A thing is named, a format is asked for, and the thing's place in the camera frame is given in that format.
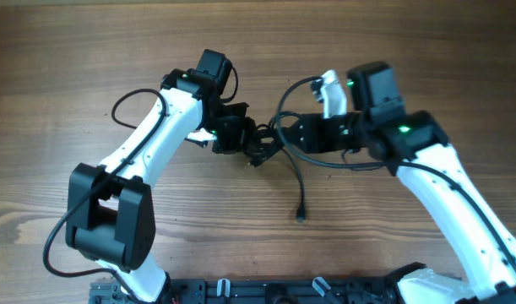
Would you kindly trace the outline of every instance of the black mounting plate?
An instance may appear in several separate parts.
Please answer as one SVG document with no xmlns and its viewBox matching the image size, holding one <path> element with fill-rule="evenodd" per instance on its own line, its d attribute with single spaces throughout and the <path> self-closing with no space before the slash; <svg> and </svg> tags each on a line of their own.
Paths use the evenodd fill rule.
<svg viewBox="0 0 516 304">
<path fill-rule="evenodd" d="M 327 280 L 331 292 L 342 304 L 382 304 L 383 277 L 349 278 Z M 298 304 L 328 304 L 312 287 L 312 280 L 241 280 L 232 281 L 230 297 L 218 297 L 218 282 L 205 280 L 172 280 L 171 288 L 176 297 L 169 304 L 286 304 L 288 301 L 268 299 L 268 285 L 282 286 L 285 295 Z M 114 280 L 100 280 L 90 285 L 89 304 L 134 304 L 130 297 L 121 292 L 120 284 Z"/>
</svg>

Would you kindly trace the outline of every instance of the wooden table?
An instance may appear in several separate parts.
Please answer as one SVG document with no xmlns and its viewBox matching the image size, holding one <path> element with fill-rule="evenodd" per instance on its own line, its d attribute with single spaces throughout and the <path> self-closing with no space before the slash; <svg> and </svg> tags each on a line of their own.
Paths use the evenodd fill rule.
<svg viewBox="0 0 516 304">
<path fill-rule="evenodd" d="M 450 135 L 476 186 L 516 236 L 516 3 L 363 1 L 173 3 L 0 8 L 0 303 L 84 302 L 96 277 L 48 274 L 41 249 L 66 209 L 68 177 L 131 130 L 120 96 L 193 68 L 204 48 L 239 71 L 236 100 L 266 122 L 298 79 L 378 59 L 396 70 L 409 111 Z M 227 93 L 232 91 L 232 81 Z M 139 123 L 154 97 L 121 107 Z M 307 90 L 287 109 L 316 112 Z M 322 155 L 338 161 L 339 153 Z M 366 152 L 351 161 L 369 160 Z M 308 220 L 284 155 L 247 166 L 184 143 L 154 190 L 153 253 L 173 278 L 386 274 L 420 261 L 463 276 L 432 219 L 385 170 L 301 164 Z M 95 264 L 66 247 L 65 270 Z"/>
</svg>

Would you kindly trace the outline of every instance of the black bracket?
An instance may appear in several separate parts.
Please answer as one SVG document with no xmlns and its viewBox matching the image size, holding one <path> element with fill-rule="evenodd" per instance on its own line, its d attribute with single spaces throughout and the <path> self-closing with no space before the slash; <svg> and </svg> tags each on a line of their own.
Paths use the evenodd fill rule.
<svg viewBox="0 0 516 304">
<path fill-rule="evenodd" d="M 70 176 L 68 209 L 106 176 L 104 167 L 79 164 Z M 118 211 L 99 203 L 99 199 L 107 200 L 113 195 L 119 197 Z M 66 243 L 88 259 L 101 259 L 130 271 L 147 258 L 155 233 L 150 186 L 140 178 L 116 176 L 68 219 Z"/>
<path fill-rule="evenodd" d="M 291 144 L 308 154 L 327 153 L 362 147 L 360 113 L 323 118 L 322 113 L 301 114 L 299 120 L 283 128 Z"/>
<path fill-rule="evenodd" d="M 385 62 L 371 62 L 347 73 L 351 98 L 361 111 L 358 122 L 363 146 L 370 156 L 383 160 L 392 175 L 403 160 L 433 144 L 448 144 L 447 134 L 425 111 L 406 115 L 393 68 Z"/>
<path fill-rule="evenodd" d="M 203 102 L 203 117 L 198 129 L 204 128 L 216 135 L 213 152 L 217 154 L 240 151 L 248 130 L 255 127 L 255 122 L 246 117 L 246 103 L 224 105 L 220 101 L 232 67 L 224 54 L 205 50 L 197 68 L 174 69 L 160 83 L 162 89 L 177 88 Z M 204 147 L 203 143 L 194 143 Z"/>
</svg>

